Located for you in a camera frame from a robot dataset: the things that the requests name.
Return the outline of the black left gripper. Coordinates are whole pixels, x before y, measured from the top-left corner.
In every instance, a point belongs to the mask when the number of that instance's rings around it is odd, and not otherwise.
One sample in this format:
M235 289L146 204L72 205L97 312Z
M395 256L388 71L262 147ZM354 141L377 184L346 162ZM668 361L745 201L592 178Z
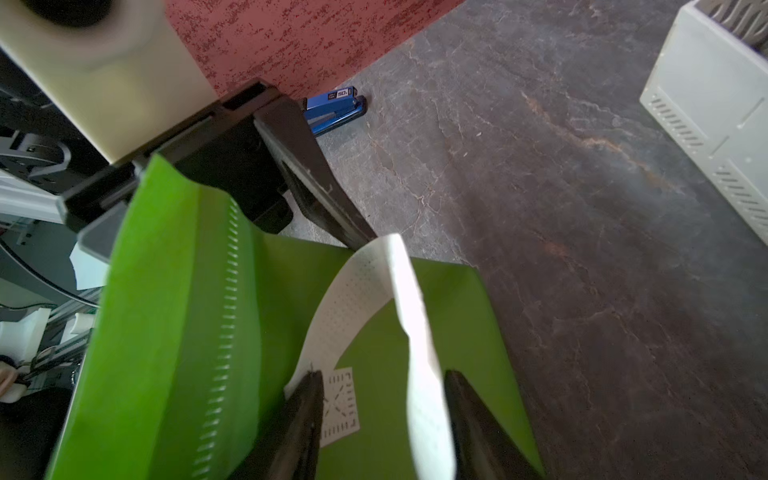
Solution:
M228 193L248 220L271 234L293 220L283 197L288 185L309 221L361 249L377 234L333 174L299 105L280 96L257 81L102 168L59 198L64 225L79 233L126 206L158 155L189 180Z

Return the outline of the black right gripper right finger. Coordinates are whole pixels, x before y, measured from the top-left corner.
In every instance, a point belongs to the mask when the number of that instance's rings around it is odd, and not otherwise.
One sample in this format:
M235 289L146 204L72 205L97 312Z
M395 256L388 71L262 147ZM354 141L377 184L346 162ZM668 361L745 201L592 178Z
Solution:
M542 479L459 371L444 378L456 479Z

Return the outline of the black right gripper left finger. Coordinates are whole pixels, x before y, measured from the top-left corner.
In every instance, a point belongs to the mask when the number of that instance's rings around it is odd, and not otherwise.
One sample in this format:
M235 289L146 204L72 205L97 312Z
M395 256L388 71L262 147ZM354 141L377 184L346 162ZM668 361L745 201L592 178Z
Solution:
M322 373L299 382L266 433L229 475L231 479L313 479L317 471L324 410Z

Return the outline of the green insulated delivery bag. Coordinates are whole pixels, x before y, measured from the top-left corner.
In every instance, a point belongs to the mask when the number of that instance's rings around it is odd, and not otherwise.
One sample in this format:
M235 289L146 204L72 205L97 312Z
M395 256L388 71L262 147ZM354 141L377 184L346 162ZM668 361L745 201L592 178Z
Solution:
M262 232L151 160L112 253L50 479L225 479L302 377L350 421L320 479L456 479L444 378L461 372L544 477L478 273L387 235L352 251Z

